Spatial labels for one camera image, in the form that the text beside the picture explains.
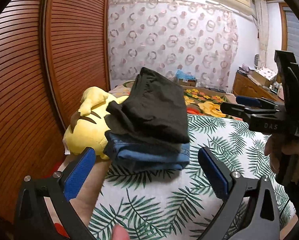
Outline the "person's left hand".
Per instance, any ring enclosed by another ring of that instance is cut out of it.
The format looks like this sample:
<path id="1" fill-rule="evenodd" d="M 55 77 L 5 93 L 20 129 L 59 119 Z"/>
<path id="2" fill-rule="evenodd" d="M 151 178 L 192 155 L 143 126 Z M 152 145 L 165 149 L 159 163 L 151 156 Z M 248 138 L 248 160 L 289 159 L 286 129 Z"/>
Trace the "person's left hand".
<path id="1" fill-rule="evenodd" d="M 127 230 L 119 224 L 113 227 L 111 240 L 130 240 Z"/>

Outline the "person's right hand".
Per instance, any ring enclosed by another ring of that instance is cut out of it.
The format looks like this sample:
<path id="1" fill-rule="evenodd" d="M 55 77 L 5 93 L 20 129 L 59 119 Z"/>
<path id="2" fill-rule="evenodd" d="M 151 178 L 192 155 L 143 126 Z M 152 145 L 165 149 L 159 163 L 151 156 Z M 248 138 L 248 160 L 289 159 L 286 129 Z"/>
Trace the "person's right hand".
<path id="1" fill-rule="evenodd" d="M 293 173 L 293 182 L 299 181 L 299 141 L 287 142 L 283 135 L 272 134 L 265 145 L 264 155 L 270 158 L 271 170 L 278 174 L 280 171 L 281 155 L 297 155 L 298 161 Z"/>

